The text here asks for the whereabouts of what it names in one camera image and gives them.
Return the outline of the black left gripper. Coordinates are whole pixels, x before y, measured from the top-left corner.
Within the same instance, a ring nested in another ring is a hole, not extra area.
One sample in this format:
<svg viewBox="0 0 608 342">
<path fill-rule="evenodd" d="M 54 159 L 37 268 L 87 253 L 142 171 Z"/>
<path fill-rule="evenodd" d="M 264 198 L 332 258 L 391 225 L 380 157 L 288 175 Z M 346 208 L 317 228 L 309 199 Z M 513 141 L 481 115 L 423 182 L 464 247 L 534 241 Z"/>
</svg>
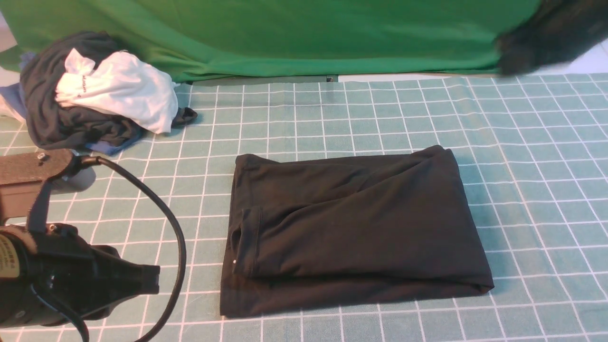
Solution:
<svg viewBox="0 0 608 342">
<path fill-rule="evenodd" d="M 75 227 L 2 227 L 1 327 L 106 318 L 124 296 L 157 295 L 160 272 L 122 260 L 114 247 L 90 245 Z"/>
</svg>

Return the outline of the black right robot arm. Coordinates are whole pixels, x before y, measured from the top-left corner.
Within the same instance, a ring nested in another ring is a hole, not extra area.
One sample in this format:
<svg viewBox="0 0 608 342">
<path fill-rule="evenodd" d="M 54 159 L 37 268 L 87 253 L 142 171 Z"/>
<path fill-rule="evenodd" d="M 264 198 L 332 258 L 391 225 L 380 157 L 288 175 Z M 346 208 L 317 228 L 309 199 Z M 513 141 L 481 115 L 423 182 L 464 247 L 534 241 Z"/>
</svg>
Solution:
<svg viewBox="0 0 608 342">
<path fill-rule="evenodd" d="M 543 0 L 532 17 L 496 37 L 497 74 L 520 76 L 575 61 L 607 36 L 606 0 Z"/>
</svg>

